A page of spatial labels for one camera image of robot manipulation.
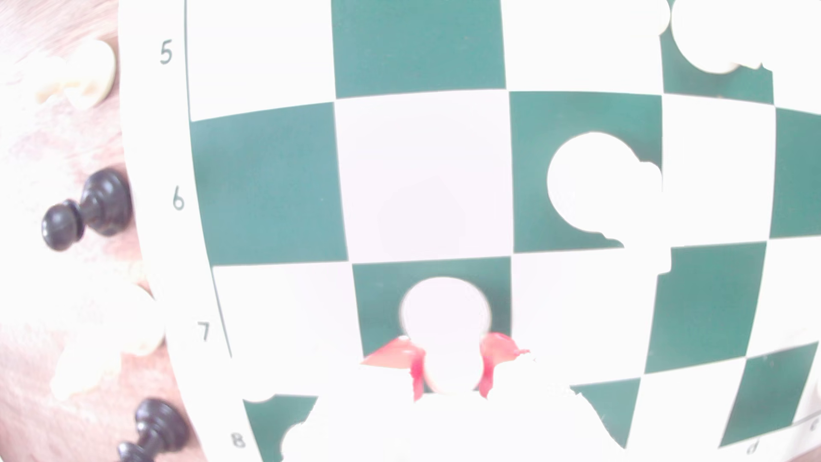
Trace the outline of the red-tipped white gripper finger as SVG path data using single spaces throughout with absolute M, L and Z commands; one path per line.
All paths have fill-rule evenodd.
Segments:
M 488 436 L 498 461 L 627 461 L 593 405 L 509 336 L 480 344 Z
M 398 337 L 346 370 L 309 416 L 313 461 L 404 461 L 424 359 Z

